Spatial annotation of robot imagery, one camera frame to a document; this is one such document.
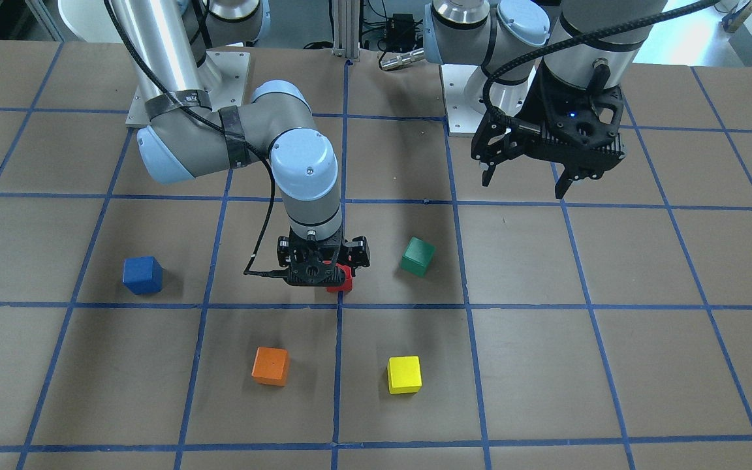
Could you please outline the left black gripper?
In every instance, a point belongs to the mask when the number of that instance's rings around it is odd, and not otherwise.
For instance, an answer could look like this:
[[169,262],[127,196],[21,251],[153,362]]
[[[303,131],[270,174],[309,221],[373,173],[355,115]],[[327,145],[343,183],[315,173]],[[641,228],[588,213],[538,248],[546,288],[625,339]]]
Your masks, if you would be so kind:
[[625,157],[619,125],[623,92],[609,87],[614,71],[590,65],[585,86],[576,88],[541,65],[514,123],[484,116],[472,139],[471,158],[480,163],[481,185],[489,187],[497,166],[526,157],[559,163],[555,198],[564,199],[576,182],[614,169]]

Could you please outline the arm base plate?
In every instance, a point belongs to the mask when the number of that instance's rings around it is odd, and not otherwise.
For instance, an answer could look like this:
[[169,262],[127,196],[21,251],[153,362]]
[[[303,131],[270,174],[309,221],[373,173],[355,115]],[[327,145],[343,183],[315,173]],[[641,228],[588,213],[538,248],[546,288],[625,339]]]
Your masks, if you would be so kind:
[[[535,77],[531,69],[525,82],[515,86],[493,84],[490,98],[507,115],[520,112]],[[448,133],[457,137],[472,137],[486,112],[482,101],[482,87],[486,77],[477,66],[442,65],[441,79],[448,122]]]
[[[214,111],[232,105],[242,105],[247,89],[247,79],[251,68],[251,54],[239,51],[207,51],[206,60],[198,69],[200,83],[195,86],[173,90],[173,95],[182,104],[202,105]],[[155,104],[148,102],[161,95],[152,84],[146,89],[135,90],[125,124],[129,128],[140,129],[150,124],[149,108],[168,109],[175,102],[171,99],[157,99]]]

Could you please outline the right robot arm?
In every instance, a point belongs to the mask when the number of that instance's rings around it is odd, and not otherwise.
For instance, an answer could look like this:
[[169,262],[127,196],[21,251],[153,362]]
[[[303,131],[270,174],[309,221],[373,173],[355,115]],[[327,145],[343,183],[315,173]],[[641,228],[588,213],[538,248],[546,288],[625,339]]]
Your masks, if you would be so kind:
[[247,265],[245,275],[349,289],[357,268],[370,264],[368,243],[344,238],[338,159],[310,105],[284,80],[233,101],[227,89],[238,77],[213,59],[216,47],[259,38],[265,4],[106,1],[104,8],[137,70],[148,118],[138,151],[150,176],[170,184],[262,164],[290,231],[277,242],[278,270]]

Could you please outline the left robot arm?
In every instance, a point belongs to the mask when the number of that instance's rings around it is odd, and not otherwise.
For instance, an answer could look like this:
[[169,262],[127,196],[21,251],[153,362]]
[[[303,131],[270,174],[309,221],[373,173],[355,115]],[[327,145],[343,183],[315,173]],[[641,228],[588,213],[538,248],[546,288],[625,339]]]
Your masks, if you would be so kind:
[[625,158],[621,80],[650,35],[642,18],[663,1],[433,1],[424,56],[475,67],[466,96],[482,114],[471,158],[489,185],[501,164],[530,157],[562,166],[555,196]]

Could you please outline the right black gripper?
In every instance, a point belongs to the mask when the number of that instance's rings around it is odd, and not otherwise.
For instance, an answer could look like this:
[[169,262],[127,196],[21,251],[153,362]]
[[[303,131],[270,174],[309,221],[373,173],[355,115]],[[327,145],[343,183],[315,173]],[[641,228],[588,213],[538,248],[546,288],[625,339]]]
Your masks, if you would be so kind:
[[301,287],[339,287],[356,275],[358,268],[370,266],[370,250],[365,237],[345,238],[340,227],[329,238],[302,238],[293,230],[277,241],[278,279]]

